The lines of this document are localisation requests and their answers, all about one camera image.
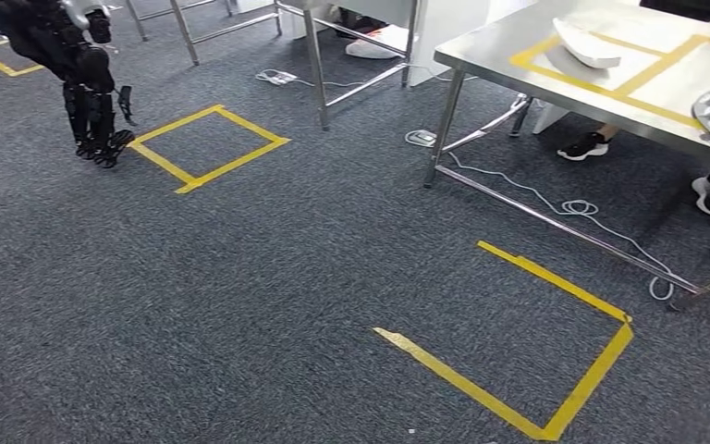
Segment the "table leg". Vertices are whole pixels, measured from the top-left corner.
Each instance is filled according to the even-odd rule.
[[[191,56],[191,63],[194,64],[194,66],[198,66],[200,65],[200,59],[197,57],[197,51],[194,49],[194,43],[191,41],[191,35],[189,34],[189,26],[187,26],[186,19],[183,17],[181,8],[178,5],[178,0],[170,0],[170,5],[173,7],[173,14],[175,14],[176,16],[178,27],[181,29],[181,35],[183,35],[184,42],[186,42],[186,48],[189,50],[189,55]]]
[[[533,101],[534,97],[530,97],[529,100],[527,100],[527,104],[516,116],[516,121],[513,122],[513,129],[510,131],[510,137],[519,137],[521,135],[521,127],[524,126],[524,120],[526,119],[526,115],[529,113],[529,107],[532,106]]]
[[[675,312],[682,312],[690,308],[690,306],[692,306],[694,303],[702,300],[705,296],[710,296],[710,284],[696,291],[693,294],[689,294],[687,296],[679,298],[677,301],[669,303],[668,308]]]
[[[309,46],[309,58],[312,60],[312,78],[314,89],[317,91],[318,111],[323,130],[330,129],[328,120],[328,105],[325,99],[325,85],[323,83],[323,62],[320,57],[320,43],[317,41],[317,31],[314,28],[314,17],[309,9],[303,10],[303,23],[306,26],[306,44]]]
[[[276,32],[278,35],[284,34],[281,28],[281,8],[279,7],[278,0],[274,0],[274,12],[276,12]]]
[[[140,20],[140,16],[137,15],[137,10],[134,8],[132,0],[127,0],[127,9],[132,16],[132,20],[135,22],[135,27],[137,27],[137,33],[140,35],[140,38],[144,42],[148,42],[148,36],[145,35],[145,28],[142,27],[142,21]]]
[[[401,73],[402,88],[406,88],[407,85],[410,84],[410,69],[412,68],[410,64],[412,63],[412,50],[415,47],[415,31],[417,29],[418,9],[420,8],[420,1],[421,0],[412,1],[412,10],[410,11],[410,32],[407,36],[407,49],[404,55],[404,63],[406,63],[407,66],[404,67],[404,72]]]
[[[436,142],[434,151],[426,170],[426,179],[423,186],[431,188],[436,175],[436,164],[439,163],[439,157],[442,156],[445,148],[447,134],[450,132],[450,124],[453,123],[453,116],[456,114],[456,105],[459,103],[461,95],[461,86],[464,84],[464,76],[466,73],[460,69],[456,69],[453,74],[453,80],[450,82],[450,89],[447,93],[447,104],[445,105],[445,113],[442,115],[442,122],[439,124],[439,130],[436,132]]]

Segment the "metal frame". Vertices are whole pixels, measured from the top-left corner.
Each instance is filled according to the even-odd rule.
[[[467,185],[469,187],[474,188],[477,191],[483,192],[485,194],[488,194],[491,197],[496,198],[497,200],[508,204],[514,208],[517,208],[524,213],[533,216],[537,219],[540,219],[544,221],[545,223],[552,225],[556,228],[562,229],[563,231],[567,232],[568,234],[571,234],[581,240],[587,241],[590,244],[600,248],[601,250],[604,250],[608,253],[613,254],[617,258],[628,262],[632,265],[638,266],[639,268],[642,268],[645,271],[648,271],[654,276],[657,276],[658,278],[662,278],[668,282],[671,282],[672,284],[679,286],[682,289],[685,289],[689,291],[691,294],[687,295],[685,297],[682,297],[678,299],[677,301],[671,302],[668,305],[668,308],[671,310],[675,311],[682,311],[689,306],[691,306],[693,303],[700,301],[704,299],[704,296],[710,296],[710,283],[707,285],[704,285],[702,287],[698,287],[694,284],[691,284],[690,282],[676,276],[673,274],[670,274],[666,272],[665,270],[658,268],[655,264],[651,264],[641,258],[635,257],[629,253],[625,253],[619,248],[610,245],[609,243],[599,240],[593,236],[590,236],[586,233],[583,233],[581,231],[578,231],[577,229],[573,227],[569,227],[551,217],[548,217],[546,215],[543,215],[535,210],[533,210],[531,207],[520,203],[518,201],[515,201],[504,194],[501,194],[497,191],[494,191],[485,185],[470,179],[466,176],[463,176],[456,171],[453,171],[447,167],[439,165],[439,159],[442,156],[442,154],[449,153],[457,148],[460,148],[461,146],[475,141],[477,139],[482,138],[483,136],[487,135],[488,133],[492,132],[496,127],[501,125],[502,123],[505,123],[508,121],[511,117],[515,116],[516,121],[513,125],[512,132],[510,133],[511,136],[516,137],[520,135],[520,130],[521,126],[523,124],[523,120],[526,117],[526,114],[529,110],[529,106],[532,103],[533,99],[531,97],[527,97],[524,94],[519,94],[518,98],[516,101],[513,103],[513,105],[510,107],[509,111],[507,111],[505,114],[503,114],[500,117],[497,117],[496,119],[492,120],[488,124],[486,124],[484,127],[476,130],[474,133],[470,134],[469,136],[466,136],[462,139],[459,139],[458,141],[452,142],[451,144],[447,144],[447,135],[450,130],[450,125],[453,122],[453,117],[456,114],[456,106],[459,102],[459,96],[461,93],[461,86],[464,82],[464,78],[466,76],[466,72],[460,69],[456,69],[455,73],[453,75],[453,80],[451,81],[450,84],[450,90],[447,94],[447,104],[445,106],[445,112],[443,113],[442,116],[442,122],[439,125],[439,130],[436,133],[437,138],[434,146],[434,151],[432,154],[431,162],[429,163],[428,169],[426,170],[426,176],[425,176],[425,182],[424,186],[426,188],[431,188],[431,186],[434,183],[436,172],[440,172],[442,174],[445,174],[446,176],[457,180],[458,182],[463,183],[464,185]]]
[[[385,80],[400,71],[402,72],[401,86],[407,86],[410,78],[410,59],[412,57],[412,49],[414,47],[415,42],[414,37],[418,19],[418,11],[420,9],[420,2],[421,0],[412,0],[412,8],[410,11],[410,29],[407,37],[407,49],[405,51],[401,51],[400,49],[390,46],[389,44],[378,42],[375,39],[369,37],[368,35],[350,30],[348,28],[344,28],[343,26],[336,25],[336,23],[331,23],[320,18],[314,18],[312,16],[311,10],[309,9],[301,10],[293,6],[285,5],[279,2],[278,0],[274,1],[274,5],[278,9],[287,11],[288,13],[294,14],[296,16],[303,17],[303,23],[306,28],[306,43],[309,47],[309,57],[312,60],[312,77],[314,81],[315,94],[317,96],[317,111],[320,116],[320,124],[323,126],[323,130],[330,129],[330,117],[328,116],[328,108],[330,108],[331,106],[349,99],[353,95],[374,86],[380,81]],[[363,85],[359,85],[357,88],[354,88],[351,91],[342,94],[336,99],[328,101],[325,94],[323,65],[320,57],[320,44],[317,38],[317,31],[314,28],[314,23],[320,23],[321,25],[325,25],[328,28],[344,32],[346,34],[352,35],[355,38],[364,40],[365,42],[375,44],[381,48],[384,48],[388,51],[397,54],[398,56],[402,57],[404,61],[379,74],[378,76],[367,80],[363,83]]]
[[[167,14],[174,14],[176,16],[178,26],[180,27],[181,35],[183,35],[184,42],[186,43],[187,49],[189,50],[189,54],[191,56],[191,63],[193,63],[195,66],[200,65],[200,59],[197,56],[197,51],[194,49],[194,45],[197,43],[203,43],[203,42],[209,41],[215,37],[229,34],[230,32],[242,30],[244,28],[250,27],[251,25],[256,25],[257,23],[262,23],[262,22],[267,21],[269,19],[276,20],[276,30],[278,32],[278,35],[282,35],[282,27],[281,27],[281,20],[279,17],[279,11],[286,11],[290,14],[303,17],[303,23],[304,23],[305,29],[306,29],[306,43],[309,47],[309,57],[312,60],[312,78],[314,81],[314,92],[315,92],[315,95],[317,96],[317,112],[319,113],[320,124],[323,126],[323,130],[330,130],[330,117],[328,116],[328,108],[330,108],[331,106],[336,105],[340,102],[343,102],[343,101],[349,99],[353,95],[360,93],[361,91],[374,86],[375,84],[379,83],[380,81],[385,80],[388,77],[390,77],[400,71],[402,73],[401,74],[401,86],[406,87],[408,85],[409,80],[410,80],[410,59],[412,57],[412,50],[415,45],[415,38],[414,37],[415,37],[415,31],[416,31],[416,26],[417,26],[417,21],[418,21],[418,12],[420,10],[420,2],[421,2],[421,0],[412,0],[412,8],[410,11],[410,29],[409,29],[409,34],[408,34],[408,38],[407,38],[407,49],[405,51],[402,51],[400,49],[394,48],[393,46],[390,46],[389,44],[378,42],[375,39],[369,37],[368,35],[344,28],[343,26],[336,25],[336,23],[331,23],[329,21],[322,20],[320,18],[314,18],[312,16],[312,12],[310,9],[302,9],[301,10],[301,9],[298,9],[294,6],[285,5],[285,4],[281,3],[279,0],[274,0],[274,12],[272,12],[270,14],[266,14],[266,15],[260,16],[258,18],[253,18],[251,20],[245,21],[245,22],[240,23],[238,25],[231,26],[229,28],[225,28],[220,31],[211,32],[210,34],[203,35],[203,37],[198,37],[198,38],[192,38],[191,33],[189,31],[189,26],[187,25],[186,19],[183,16],[183,11],[186,9],[191,9],[193,7],[207,5],[209,3],[212,3],[215,0],[201,0],[199,2],[192,3],[189,5],[184,5],[184,6],[180,6],[178,4],[178,0],[169,0],[170,5],[172,6],[170,9],[165,9],[162,11],[154,12],[151,14],[146,14],[143,16],[138,15],[131,0],[126,0],[126,1],[127,1],[127,8],[129,9],[129,14],[132,16],[132,19],[134,19],[135,25],[137,26],[138,33],[140,34],[141,38],[144,41],[147,41],[148,37],[146,36],[145,29],[142,26],[143,21],[149,20],[149,19],[155,19],[157,17],[162,17]],[[226,6],[227,6],[227,13],[230,15],[230,17],[232,17],[233,13],[232,13],[232,9],[230,7],[229,1],[225,0],[225,2],[226,2]],[[381,48],[384,48],[388,51],[396,53],[398,56],[403,58],[404,61],[395,65],[394,67],[386,70],[385,72],[379,74],[378,76],[375,76],[374,78],[372,78],[370,80],[367,80],[362,85],[359,85],[357,88],[353,88],[352,90],[342,94],[341,96],[337,97],[336,99],[328,101],[326,98],[326,94],[325,94],[323,64],[322,64],[322,58],[320,56],[320,44],[319,44],[319,40],[317,38],[317,31],[314,28],[314,23],[320,23],[321,25],[325,25],[328,28],[332,28],[334,30],[344,32],[344,33],[352,35],[358,39],[364,40],[365,42],[375,44]]]
[[[210,3],[213,3],[215,0],[201,0],[199,2],[195,2],[189,5],[180,5],[178,3],[178,0],[170,0],[170,8],[169,9],[163,9],[158,12],[153,12],[151,14],[145,14],[145,15],[139,15],[137,13],[137,10],[135,9],[134,5],[132,4],[131,0],[126,0],[127,2],[127,9],[129,10],[129,14],[132,16],[132,19],[135,22],[135,26],[137,27],[137,32],[140,34],[140,37],[144,42],[148,41],[148,36],[145,33],[145,29],[142,26],[142,22],[150,19],[156,19],[157,17],[162,17],[166,16],[168,14],[174,14],[176,16],[176,21],[178,22],[178,27],[181,30],[181,35],[183,35],[184,42],[186,43],[186,47],[189,50],[189,55],[191,57],[191,63],[194,64],[194,66],[200,65],[200,58],[197,56],[197,51],[194,48],[194,45],[197,43],[203,43],[207,42],[213,38],[219,37],[221,35],[226,35],[229,34],[230,32],[235,32],[242,30],[244,28],[249,28],[251,25],[256,25],[257,23],[262,23],[264,21],[270,20],[270,19],[275,19],[276,20],[276,31],[278,32],[278,35],[282,34],[282,28],[281,28],[281,20],[279,17],[279,10],[278,7],[276,6],[274,2],[274,12],[265,14],[263,16],[260,16],[258,18],[253,18],[251,20],[245,21],[243,23],[239,23],[238,25],[231,26],[229,28],[224,28],[219,31],[214,31],[209,34],[205,34],[202,37],[197,37],[194,38],[191,36],[191,33],[189,31],[189,25],[187,25],[186,19],[183,16],[183,11],[187,9],[192,9],[197,6],[203,6],[203,5],[208,5]],[[232,6],[230,5],[229,0],[224,0],[225,1],[225,6],[227,8],[227,14],[230,17],[233,17],[233,11],[232,11]]]

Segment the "metal table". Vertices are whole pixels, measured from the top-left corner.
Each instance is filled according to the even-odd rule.
[[[622,64],[607,72],[587,68],[560,46],[553,18],[564,19],[618,45]],[[435,61],[453,68],[454,76],[426,187],[432,185],[436,172],[443,173],[692,293],[673,302],[672,308],[682,309],[710,294],[710,284],[692,285],[439,165],[442,154],[483,137],[512,117],[511,136],[518,136],[533,98],[710,160],[710,137],[691,116],[692,102],[710,90],[709,23],[620,2],[544,0],[442,44],[436,49]],[[447,143],[467,75],[522,94],[503,116],[463,139]]]
[[[135,22],[135,25],[137,26],[138,32],[140,33],[140,36],[144,41],[148,40],[146,34],[145,34],[145,29],[142,27],[142,22],[148,19],[155,19],[157,17],[162,17],[167,14],[174,14],[176,16],[176,20],[178,22],[178,26],[180,27],[181,30],[181,35],[183,35],[184,42],[186,42],[187,49],[189,50],[189,54],[191,56],[191,62],[195,66],[200,65],[200,58],[197,56],[197,51],[194,48],[195,44],[198,43],[203,43],[207,42],[215,37],[219,37],[222,35],[229,34],[230,32],[235,32],[242,30],[244,28],[249,28],[252,25],[256,25],[258,23],[262,23],[264,21],[270,20],[270,19],[275,19],[276,23],[276,30],[279,35],[282,34],[282,27],[281,27],[281,20],[279,17],[279,11],[286,11],[290,14],[294,14],[297,16],[303,17],[304,20],[304,26],[306,28],[306,42],[309,47],[309,56],[310,59],[312,60],[312,77],[313,77],[313,82],[314,82],[314,89],[316,92],[317,96],[317,102],[318,102],[318,113],[320,116],[320,123],[323,126],[323,130],[329,130],[330,129],[330,117],[328,116],[328,108],[331,106],[334,106],[338,103],[341,103],[353,95],[360,93],[361,91],[370,88],[374,86],[375,84],[379,83],[382,80],[385,80],[392,75],[401,72],[402,73],[402,78],[401,78],[401,86],[406,87],[409,81],[410,77],[410,59],[412,56],[412,47],[414,45],[415,39],[415,28],[416,28],[416,23],[418,19],[418,11],[420,8],[420,2],[421,0],[400,0],[403,2],[406,2],[410,6],[410,27],[409,27],[409,35],[407,38],[407,46],[406,49],[401,50],[394,48],[393,46],[390,46],[388,44],[376,41],[375,39],[369,37],[368,35],[362,34],[360,32],[356,32],[353,30],[350,30],[348,28],[344,28],[342,26],[337,25],[336,23],[331,23],[326,20],[322,20],[320,18],[315,18],[312,16],[312,9],[318,7],[318,6],[324,6],[330,3],[335,4],[336,0],[284,0],[279,1],[279,0],[274,0],[273,1],[273,11],[262,15],[257,18],[253,18],[251,20],[245,21],[243,23],[239,23],[234,26],[230,26],[228,28],[224,28],[220,31],[214,31],[209,34],[203,35],[202,37],[198,38],[193,38],[191,36],[191,32],[189,30],[189,25],[187,24],[186,19],[184,18],[183,11],[186,9],[190,9],[193,7],[197,6],[203,6],[203,5],[208,5],[212,3],[215,0],[201,0],[196,3],[192,3],[189,5],[180,5],[178,3],[178,0],[169,0],[170,5],[172,6],[170,9],[165,9],[162,11],[154,12],[152,14],[146,14],[146,15],[139,15],[137,11],[134,8],[134,5],[131,3],[131,0],[127,0],[127,7],[129,9],[129,14],[132,16],[132,19]],[[227,14],[229,16],[232,16],[232,10],[230,9],[230,4],[229,0],[225,0],[226,8],[227,8]],[[337,31],[345,32],[346,34],[352,35],[355,38],[364,40],[366,42],[375,44],[381,48],[385,48],[388,51],[391,51],[401,57],[403,61],[401,63],[398,63],[397,65],[393,66],[392,68],[389,68],[385,72],[373,77],[370,80],[365,81],[362,85],[359,85],[357,88],[353,88],[352,90],[340,95],[336,99],[333,99],[331,101],[328,101],[326,98],[325,94],[325,86],[324,86],[324,75],[323,75],[323,64],[322,64],[322,58],[320,56],[320,44],[317,39],[317,31],[314,27],[314,23],[320,23],[322,25],[327,26],[328,28],[333,28]]]

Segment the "table top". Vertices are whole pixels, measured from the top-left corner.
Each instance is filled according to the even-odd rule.
[[[614,44],[592,69],[560,45],[563,19]],[[437,47],[435,60],[647,139],[710,159],[692,104],[710,91],[710,23],[603,0],[543,0]]]

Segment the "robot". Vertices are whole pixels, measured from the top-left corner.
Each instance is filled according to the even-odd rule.
[[[125,120],[131,120],[131,87],[116,90],[109,57],[99,45],[109,43],[110,13],[101,0],[0,0],[0,33],[21,56],[50,69],[64,82],[63,93],[76,154],[104,168],[135,139],[115,131],[112,92]]]

